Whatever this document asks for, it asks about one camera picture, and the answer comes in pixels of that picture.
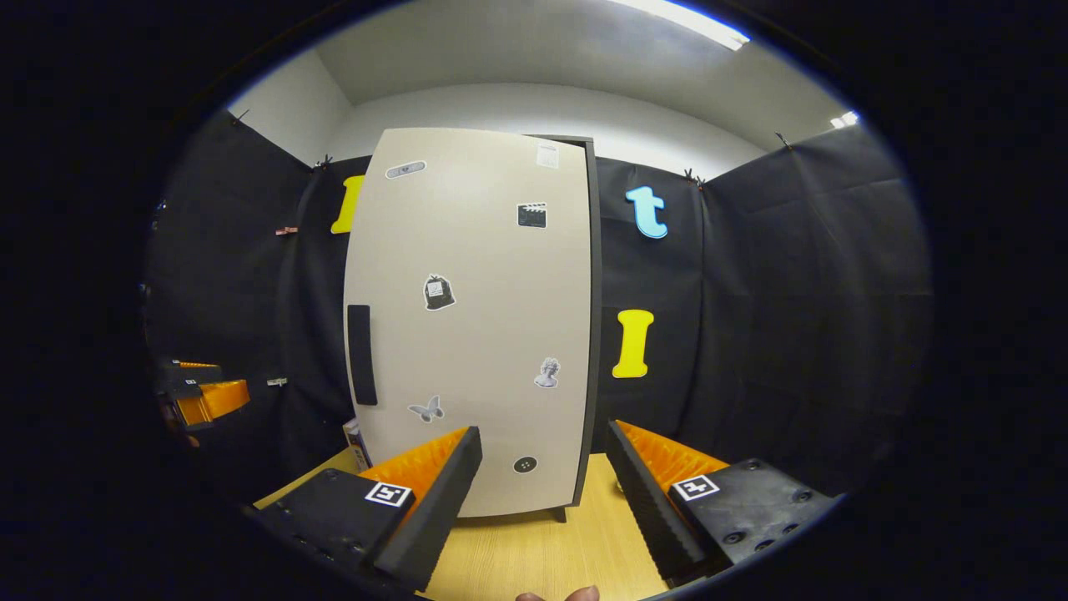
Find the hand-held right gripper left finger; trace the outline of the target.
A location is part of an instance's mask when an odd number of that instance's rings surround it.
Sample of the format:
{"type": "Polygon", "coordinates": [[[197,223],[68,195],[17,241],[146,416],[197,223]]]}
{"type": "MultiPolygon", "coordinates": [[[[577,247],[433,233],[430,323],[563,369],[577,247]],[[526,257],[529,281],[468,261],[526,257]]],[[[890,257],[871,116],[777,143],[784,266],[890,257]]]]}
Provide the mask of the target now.
{"type": "Polygon", "coordinates": [[[483,460],[461,427],[350,474],[321,469],[250,517],[279,541],[375,591],[427,589],[483,460]]]}

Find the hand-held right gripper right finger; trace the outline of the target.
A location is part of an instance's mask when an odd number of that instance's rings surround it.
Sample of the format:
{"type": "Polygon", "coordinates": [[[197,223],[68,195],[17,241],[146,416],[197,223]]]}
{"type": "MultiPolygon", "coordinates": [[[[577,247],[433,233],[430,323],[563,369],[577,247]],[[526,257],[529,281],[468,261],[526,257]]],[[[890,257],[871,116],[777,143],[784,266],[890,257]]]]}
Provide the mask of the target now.
{"type": "Polygon", "coordinates": [[[728,464],[622,420],[609,423],[604,453],[668,585],[758,557],[839,501],[763,459],[728,464]]]}

